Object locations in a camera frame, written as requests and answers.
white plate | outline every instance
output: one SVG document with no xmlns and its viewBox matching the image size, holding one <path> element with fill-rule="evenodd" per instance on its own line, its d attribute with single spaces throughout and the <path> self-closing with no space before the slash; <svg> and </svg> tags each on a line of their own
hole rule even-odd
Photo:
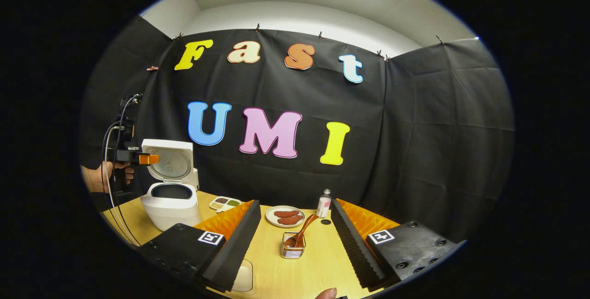
<svg viewBox="0 0 590 299">
<path fill-rule="evenodd" d="M 299 215 L 302 215 L 303 218 L 301 220 L 299 220 L 299 222 L 293 224 L 293 225 L 284 225 L 281 223 L 278 223 L 278 218 L 274 215 L 275 211 L 299 211 Z M 303 211 L 301 211 L 301 209 L 297 209 L 295 207 L 291 207 L 291 206 L 274 206 L 274 207 L 270 207 L 268 208 L 268 210 L 266 211 L 266 219 L 268 219 L 269 222 L 272 223 L 272 225 L 276 225 L 279 228 L 295 228 L 297 226 L 300 226 L 301 224 L 303 224 L 303 222 L 305 222 L 305 214 L 303 213 Z"/>
</svg>

hand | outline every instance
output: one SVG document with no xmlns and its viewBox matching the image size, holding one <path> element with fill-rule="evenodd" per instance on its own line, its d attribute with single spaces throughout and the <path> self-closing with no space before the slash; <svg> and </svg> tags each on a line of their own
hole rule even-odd
<svg viewBox="0 0 590 299">
<path fill-rule="evenodd" d="M 329 288 L 320 292 L 316 299 L 336 299 L 336 288 Z"/>
<path fill-rule="evenodd" d="M 82 176 L 84 177 L 84 181 L 86 182 L 86 186 L 91 192 L 100 192 L 100 193 L 108 193 L 109 186 L 107 181 L 112 175 L 112 162 L 104 162 L 103 167 L 98 167 L 97 169 L 88 169 L 84 166 L 81 167 L 82 169 Z M 127 184 L 131 183 L 131 179 L 133 179 L 133 173 L 135 170 L 129 167 L 131 163 L 129 162 L 117 162 L 114 165 L 115 169 L 123 169 L 125 168 L 125 179 Z"/>
</svg>

yellow letter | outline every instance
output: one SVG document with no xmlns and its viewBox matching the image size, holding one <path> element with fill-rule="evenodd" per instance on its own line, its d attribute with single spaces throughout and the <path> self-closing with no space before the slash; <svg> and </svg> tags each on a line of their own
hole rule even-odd
<svg viewBox="0 0 590 299">
<path fill-rule="evenodd" d="M 330 122 L 326 124 L 330 136 L 326 153 L 320 158 L 322 164 L 341 165 L 344 160 L 341 157 L 344 136 L 350 132 L 350 127 L 344 123 Z"/>
<path fill-rule="evenodd" d="M 246 62 L 252 64 L 260 59 L 260 43 L 256 41 L 242 41 L 234 45 L 234 51 L 227 55 L 227 60 L 231 63 Z"/>
<path fill-rule="evenodd" d="M 201 58 L 205 48 L 211 48 L 213 40 L 194 41 L 186 43 L 186 50 L 183 54 L 183 58 L 174 66 L 174 70 L 187 70 L 192 68 L 192 60 L 198 60 Z"/>
</svg>

sausage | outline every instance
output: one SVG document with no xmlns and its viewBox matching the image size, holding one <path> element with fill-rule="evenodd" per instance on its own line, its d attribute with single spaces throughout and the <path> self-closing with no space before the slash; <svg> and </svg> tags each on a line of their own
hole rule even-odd
<svg viewBox="0 0 590 299">
<path fill-rule="evenodd" d="M 293 224 L 301 221 L 302 219 L 303 219 L 303 216 L 302 215 L 297 215 L 297 216 L 293 216 L 293 217 L 280 218 L 277 221 L 278 221 L 279 224 L 293 225 Z"/>
<path fill-rule="evenodd" d="M 280 218 L 287 218 L 299 215 L 299 211 L 275 211 L 274 215 Z"/>
</svg>

pink letter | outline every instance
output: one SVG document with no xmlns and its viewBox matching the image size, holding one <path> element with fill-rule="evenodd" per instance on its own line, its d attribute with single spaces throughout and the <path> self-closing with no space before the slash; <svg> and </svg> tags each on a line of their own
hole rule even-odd
<svg viewBox="0 0 590 299">
<path fill-rule="evenodd" d="M 279 158 L 296 158 L 295 132 L 297 124 L 303 118 L 301 114 L 292 111 L 285 111 L 278 117 L 277 122 L 271 128 L 268 124 L 264 110 L 260 108 L 245 108 L 244 115 L 247 118 L 246 135 L 244 144 L 240 151 L 247 154 L 254 154 L 258 148 L 254 145 L 255 138 L 258 138 L 262 152 L 266 154 L 270 147 L 277 140 L 277 147 L 272 150 L 274 156 Z"/>
</svg>

